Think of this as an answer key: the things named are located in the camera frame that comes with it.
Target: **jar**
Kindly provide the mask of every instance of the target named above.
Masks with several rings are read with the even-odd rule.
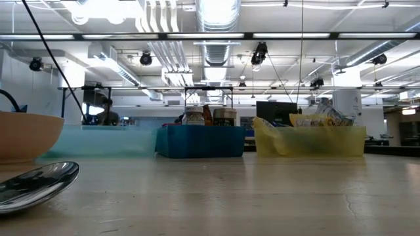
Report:
[[[232,108],[220,108],[213,111],[213,125],[236,126],[236,110]]]
[[[185,107],[183,125],[204,125],[203,108],[202,107]]]

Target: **glass jar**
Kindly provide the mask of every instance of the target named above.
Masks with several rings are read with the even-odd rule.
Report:
[[[183,125],[204,125],[203,108],[202,107],[186,107],[184,117],[182,118]]]

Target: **person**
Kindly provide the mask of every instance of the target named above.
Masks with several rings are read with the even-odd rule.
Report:
[[[102,107],[104,111],[96,115],[98,117],[99,125],[113,125],[117,126],[119,123],[119,115],[111,111],[112,99],[105,98]]]

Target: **wooden bowl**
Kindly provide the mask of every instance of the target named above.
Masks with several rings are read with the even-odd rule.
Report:
[[[63,118],[0,111],[0,164],[32,161],[52,148]]]

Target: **translucent plastic bin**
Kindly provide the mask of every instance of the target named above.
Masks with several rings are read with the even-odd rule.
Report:
[[[47,157],[124,156],[153,157],[157,129],[140,127],[65,125]]]
[[[361,157],[366,127],[255,129],[258,157]]]
[[[169,158],[241,157],[245,128],[168,125],[157,131],[157,153]]]

